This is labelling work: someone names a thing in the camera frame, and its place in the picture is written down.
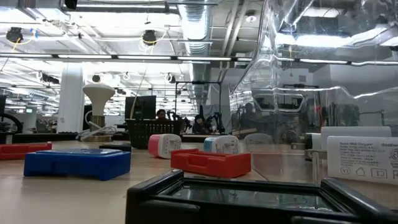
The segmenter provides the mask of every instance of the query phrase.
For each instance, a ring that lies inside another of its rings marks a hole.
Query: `black plastic container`
[[[153,134],[180,135],[181,121],[153,121],[126,119],[131,146],[148,149],[149,137]]]
[[[375,224],[398,223],[398,216],[334,179],[319,186],[184,177],[173,170],[127,191],[126,224],[258,221]]]

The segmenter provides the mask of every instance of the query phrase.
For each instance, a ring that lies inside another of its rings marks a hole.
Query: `white lamp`
[[[105,104],[114,95],[114,88],[104,84],[92,83],[85,85],[83,92],[91,100],[91,105],[93,106],[91,121],[102,128],[105,125]],[[96,129],[98,128],[93,125],[90,126],[91,131]]]

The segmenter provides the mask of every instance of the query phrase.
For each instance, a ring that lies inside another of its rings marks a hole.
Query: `wooden tabletop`
[[[54,142],[53,148],[94,148],[101,144]],[[130,173],[104,182],[77,177],[24,177],[24,160],[0,161],[0,223],[123,224],[127,189],[170,169],[170,160],[155,158],[146,150],[132,151]],[[255,172],[239,179],[264,180]]]
[[[54,149],[94,148],[102,143],[54,142]],[[183,148],[203,147],[184,143]],[[133,150],[131,171],[109,181],[77,177],[24,177],[23,160],[0,161],[0,223],[123,224],[126,190],[170,170],[170,161],[145,150]],[[268,146],[253,155],[257,172],[239,179],[312,182],[311,162],[303,151]],[[355,190],[392,209],[398,209],[396,185],[343,180]]]

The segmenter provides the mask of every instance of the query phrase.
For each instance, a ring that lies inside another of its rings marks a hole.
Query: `pink device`
[[[164,159],[171,158],[171,151],[181,149],[181,137],[176,134],[153,134],[149,138],[149,154]]]

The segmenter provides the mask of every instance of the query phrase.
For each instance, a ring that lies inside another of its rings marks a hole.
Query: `red plastic tray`
[[[172,151],[171,167],[213,177],[235,178],[251,171],[250,153],[221,154],[198,149]]]
[[[46,144],[4,144],[0,145],[0,160],[2,159],[25,159],[30,152],[50,150],[52,143]]]

